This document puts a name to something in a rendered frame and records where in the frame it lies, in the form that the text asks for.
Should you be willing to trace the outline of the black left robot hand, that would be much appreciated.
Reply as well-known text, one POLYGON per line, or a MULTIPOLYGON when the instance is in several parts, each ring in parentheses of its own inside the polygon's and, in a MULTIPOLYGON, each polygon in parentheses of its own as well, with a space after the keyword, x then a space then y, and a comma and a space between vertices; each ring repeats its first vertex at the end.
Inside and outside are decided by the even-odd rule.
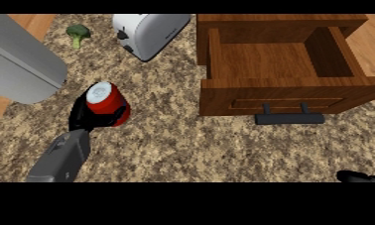
POLYGON ((112 124, 119 118, 119 114, 124 110, 122 107, 116 109, 112 114, 95 115, 87 106, 87 92, 78 97, 69 116, 69 130, 85 129, 91 131, 98 127, 113 127, 112 124))

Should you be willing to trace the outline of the red can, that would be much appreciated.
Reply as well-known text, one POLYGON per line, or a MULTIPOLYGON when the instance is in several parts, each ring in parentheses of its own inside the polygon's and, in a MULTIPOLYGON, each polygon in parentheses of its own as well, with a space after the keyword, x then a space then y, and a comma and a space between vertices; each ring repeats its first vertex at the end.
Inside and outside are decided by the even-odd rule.
POLYGON ((129 105, 110 82, 95 83, 87 92, 87 106, 95 115, 112 114, 119 107, 124 108, 119 118, 112 126, 119 126, 129 116, 129 105))

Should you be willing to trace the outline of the wooden drawer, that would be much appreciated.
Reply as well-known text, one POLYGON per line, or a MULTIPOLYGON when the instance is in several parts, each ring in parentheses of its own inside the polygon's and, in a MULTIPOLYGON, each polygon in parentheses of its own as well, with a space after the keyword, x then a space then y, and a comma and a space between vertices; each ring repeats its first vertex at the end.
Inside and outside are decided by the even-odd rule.
POLYGON ((339 29, 317 28, 302 43, 225 44, 208 31, 208 76, 199 114, 252 115, 265 107, 295 113, 299 105, 336 114, 375 100, 375 77, 354 58, 339 29))

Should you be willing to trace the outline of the grey appliance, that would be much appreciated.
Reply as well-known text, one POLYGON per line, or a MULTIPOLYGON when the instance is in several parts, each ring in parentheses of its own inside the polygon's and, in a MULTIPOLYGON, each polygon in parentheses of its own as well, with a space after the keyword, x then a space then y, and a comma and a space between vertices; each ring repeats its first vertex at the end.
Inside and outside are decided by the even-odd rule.
POLYGON ((14 20, 0 14, 0 96, 22 104, 62 88, 67 66, 14 20))

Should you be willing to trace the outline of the green broccoli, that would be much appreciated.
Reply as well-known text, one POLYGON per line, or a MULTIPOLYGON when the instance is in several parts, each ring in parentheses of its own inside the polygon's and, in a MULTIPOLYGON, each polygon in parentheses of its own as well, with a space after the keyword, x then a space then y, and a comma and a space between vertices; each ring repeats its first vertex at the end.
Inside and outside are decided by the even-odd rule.
POLYGON ((82 39, 91 36, 91 31, 84 25, 76 24, 66 28, 66 34, 73 39, 73 48, 78 49, 81 47, 82 39))

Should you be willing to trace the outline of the white toaster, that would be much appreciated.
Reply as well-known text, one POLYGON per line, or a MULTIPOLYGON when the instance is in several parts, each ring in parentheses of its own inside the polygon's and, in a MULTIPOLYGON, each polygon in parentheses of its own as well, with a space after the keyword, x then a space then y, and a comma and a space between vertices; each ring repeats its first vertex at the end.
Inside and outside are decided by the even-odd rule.
POLYGON ((150 61, 188 24, 188 14, 113 14, 113 32, 124 49, 150 61))

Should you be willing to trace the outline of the wooden cabinet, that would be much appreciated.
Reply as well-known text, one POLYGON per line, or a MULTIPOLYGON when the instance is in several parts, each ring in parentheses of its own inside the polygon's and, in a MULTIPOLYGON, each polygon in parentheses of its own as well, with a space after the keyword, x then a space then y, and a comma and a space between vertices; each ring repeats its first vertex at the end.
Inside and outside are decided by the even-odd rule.
POLYGON ((208 30, 222 32, 222 42, 301 43, 318 27, 336 27, 344 37, 367 21, 364 14, 197 14, 196 57, 206 63, 208 30))

